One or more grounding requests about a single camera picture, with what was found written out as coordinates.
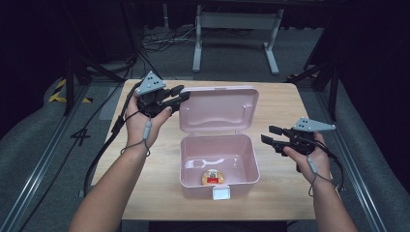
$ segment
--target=gold round object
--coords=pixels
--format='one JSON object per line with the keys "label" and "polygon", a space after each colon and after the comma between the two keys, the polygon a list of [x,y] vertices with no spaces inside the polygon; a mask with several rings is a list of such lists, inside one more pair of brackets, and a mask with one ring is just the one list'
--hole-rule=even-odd
{"label": "gold round object", "polygon": [[217,169],[209,169],[202,175],[202,184],[204,186],[220,185],[223,183],[223,175]]}

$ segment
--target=pink lid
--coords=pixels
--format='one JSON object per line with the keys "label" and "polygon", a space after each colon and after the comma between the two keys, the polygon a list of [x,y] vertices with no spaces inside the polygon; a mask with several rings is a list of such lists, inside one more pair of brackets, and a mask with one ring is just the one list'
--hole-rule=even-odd
{"label": "pink lid", "polygon": [[250,127],[259,93],[252,86],[190,87],[181,103],[182,131],[243,131]]}

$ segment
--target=forearm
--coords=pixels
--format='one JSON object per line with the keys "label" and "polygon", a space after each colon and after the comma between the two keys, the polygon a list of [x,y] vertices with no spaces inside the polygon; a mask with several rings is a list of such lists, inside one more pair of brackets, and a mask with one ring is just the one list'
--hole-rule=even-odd
{"label": "forearm", "polygon": [[330,183],[315,183],[313,206],[319,231],[357,231],[352,218]]}
{"label": "forearm", "polygon": [[70,231],[117,229],[145,159],[144,150],[127,149],[84,198]]}

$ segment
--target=pink plastic storage box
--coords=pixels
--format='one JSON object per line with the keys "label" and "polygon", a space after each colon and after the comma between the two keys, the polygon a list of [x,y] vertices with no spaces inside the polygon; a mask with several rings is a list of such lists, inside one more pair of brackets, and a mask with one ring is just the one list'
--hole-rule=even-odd
{"label": "pink plastic storage box", "polygon": [[[184,196],[220,200],[248,194],[260,173],[252,142],[241,131],[252,122],[258,92],[251,86],[192,87],[182,92],[190,92],[179,113],[181,130],[189,134],[181,141]],[[220,171],[224,183],[203,185],[202,175],[209,169]]]}

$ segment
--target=person's right hand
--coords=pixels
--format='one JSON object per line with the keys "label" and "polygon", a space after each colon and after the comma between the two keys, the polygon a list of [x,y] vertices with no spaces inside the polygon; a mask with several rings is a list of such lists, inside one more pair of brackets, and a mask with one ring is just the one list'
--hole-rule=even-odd
{"label": "person's right hand", "polygon": [[[323,135],[319,132],[314,133],[314,140],[317,140],[325,144]],[[315,174],[311,171],[310,166],[308,165],[307,156],[304,156],[298,153],[297,151],[293,150],[290,147],[284,147],[283,152],[298,164],[299,168],[301,169],[302,174],[311,184],[313,180],[315,184],[316,183],[329,183],[328,181],[323,180],[322,178],[316,178],[315,180]],[[331,178],[331,173],[330,173],[330,164],[329,164],[328,155],[322,149],[315,147],[314,151],[308,156],[313,160],[317,168],[317,173],[321,175],[323,178],[331,180],[332,178]]]}

